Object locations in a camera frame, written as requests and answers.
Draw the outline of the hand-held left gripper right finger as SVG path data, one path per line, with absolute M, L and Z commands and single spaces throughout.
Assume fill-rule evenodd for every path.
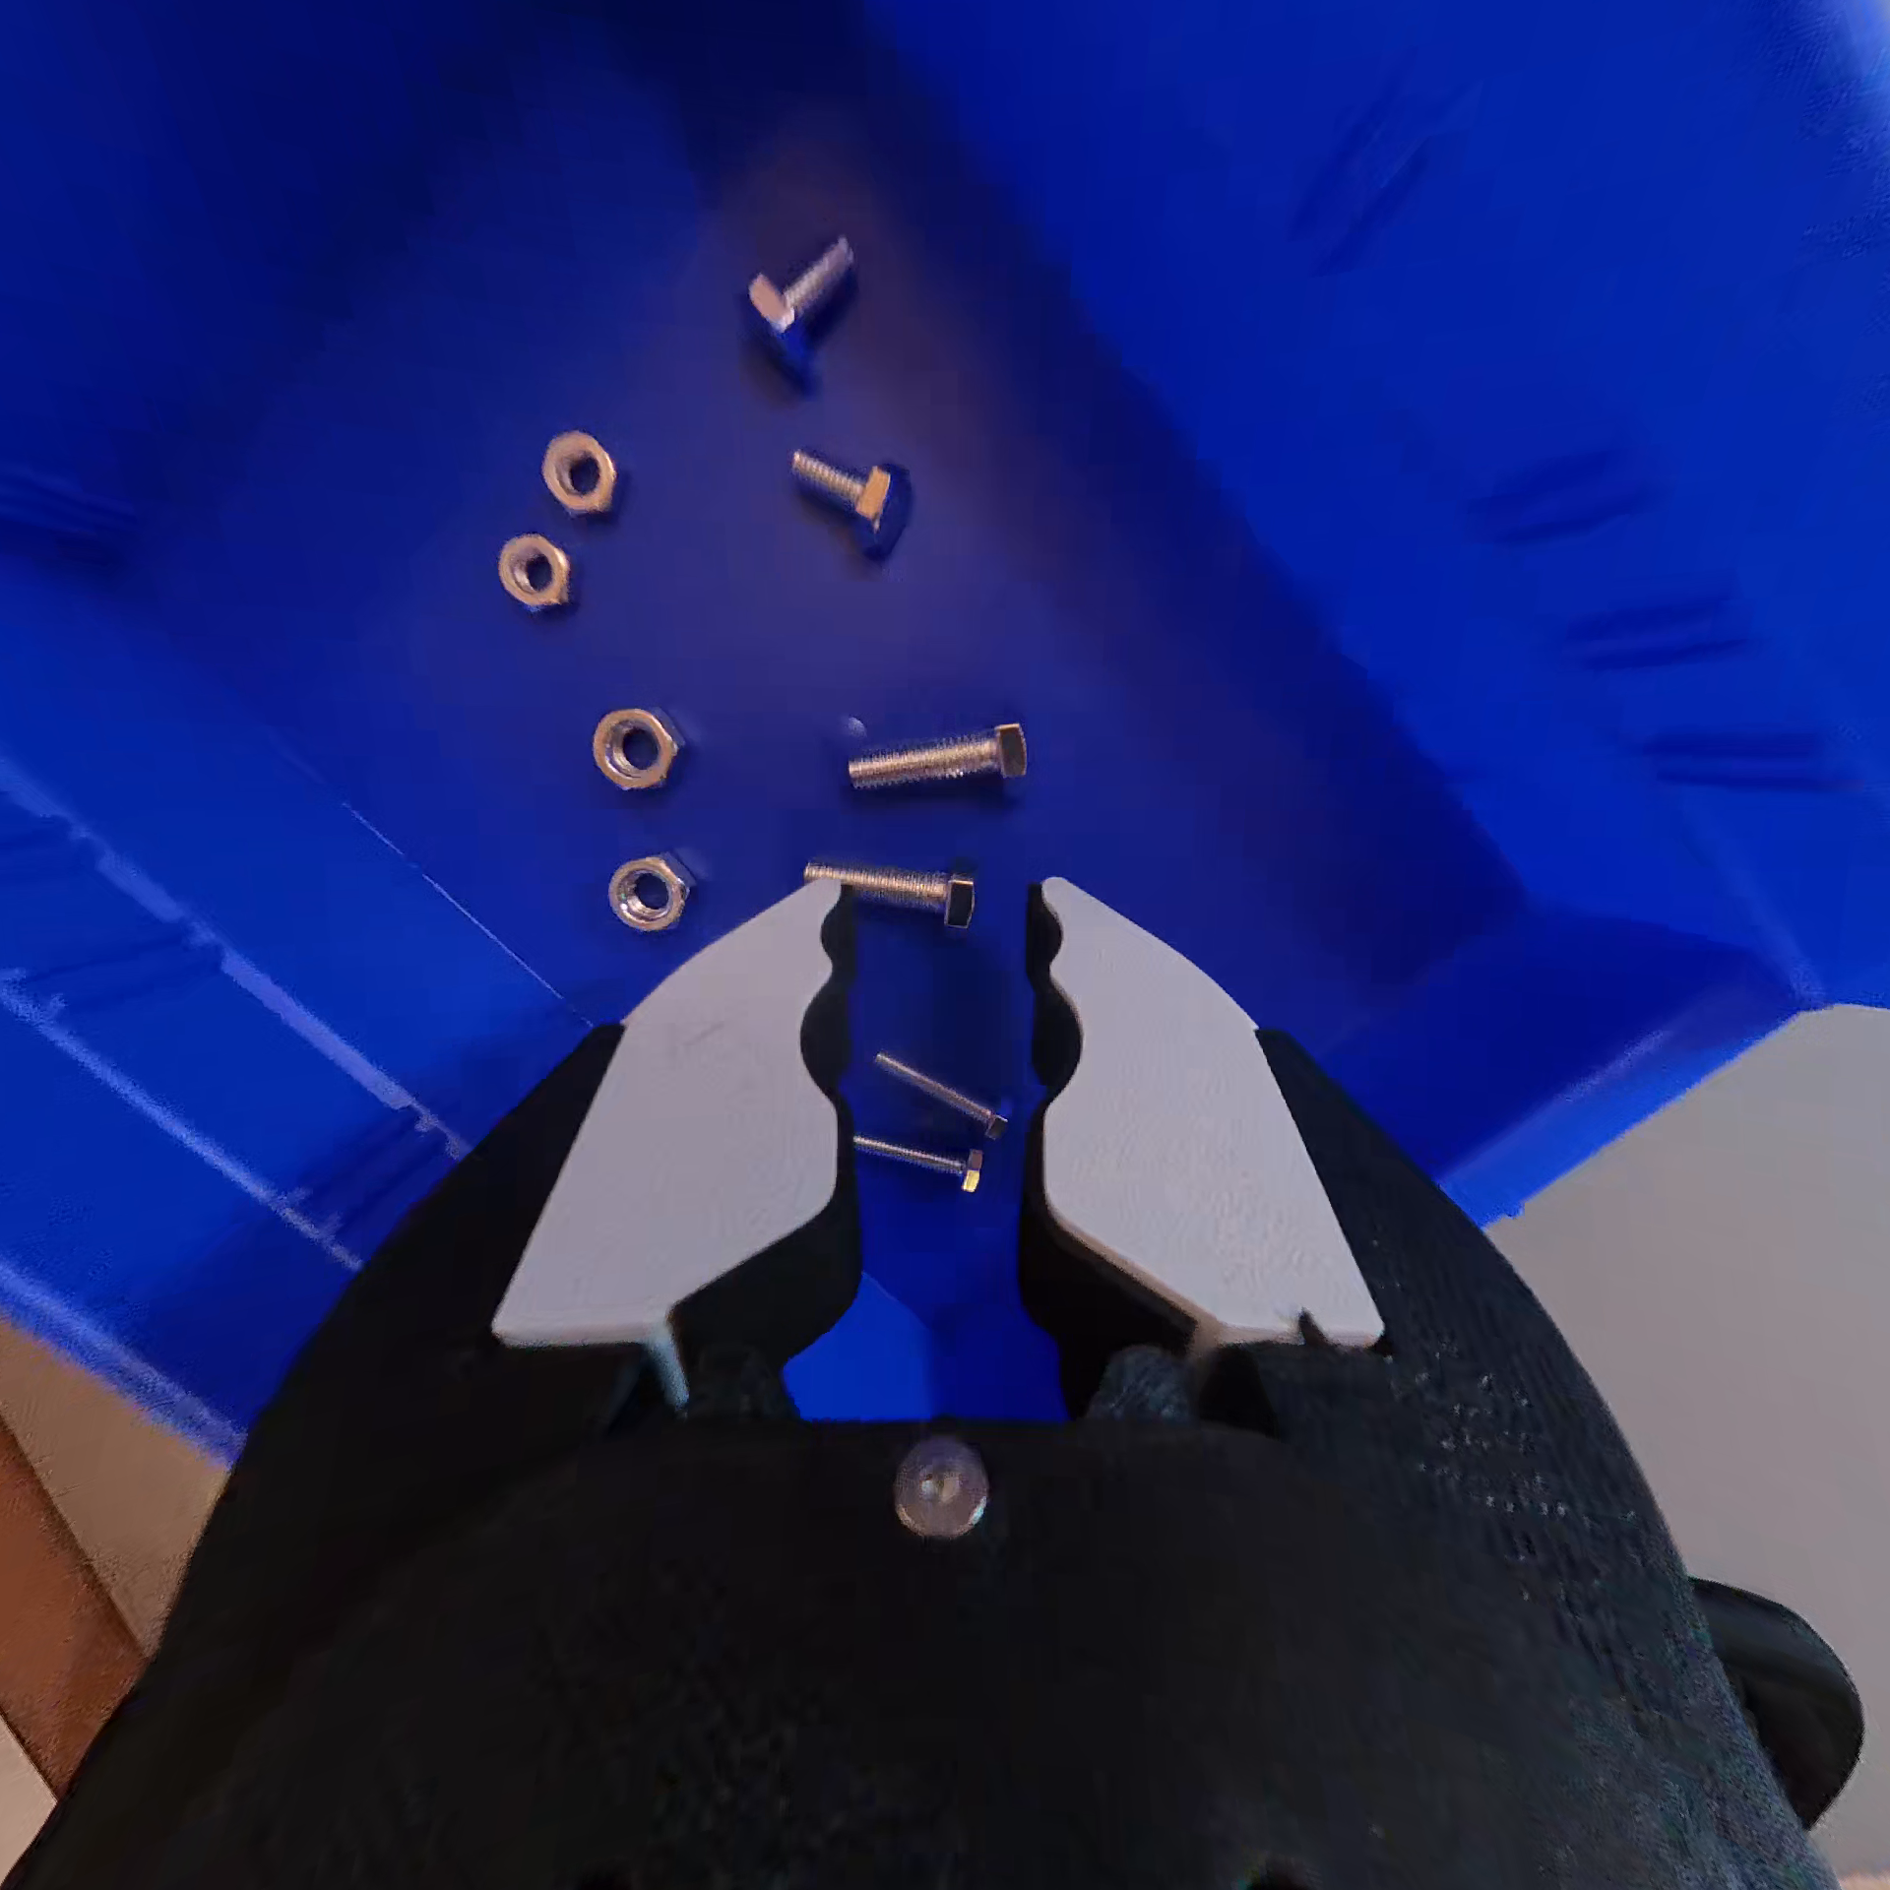
M 1387 1319 L 1246 1011 L 1065 877 L 1030 894 L 1027 975 L 1043 1102 L 1022 1294 L 1061 1378 L 1127 1347 L 1377 1347 Z

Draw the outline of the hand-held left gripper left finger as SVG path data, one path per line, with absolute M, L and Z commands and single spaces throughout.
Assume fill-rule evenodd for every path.
M 491 1319 L 514 1352 L 634 1347 L 683 1408 L 722 1354 L 780 1377 L 864 1282 L 841 1098 L 855 898 L 802 886 L 621 1021 Z

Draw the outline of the blue plastic bin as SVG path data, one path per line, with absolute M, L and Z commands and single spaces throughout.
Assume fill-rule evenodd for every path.
M 234 1455 L 806 860 L 977 883 L 885 1041 L 1027 1093 L 1064 874 L 1478 1218 L 1881 1009 L 1887 5 L 6 4 L 3 1314 Z

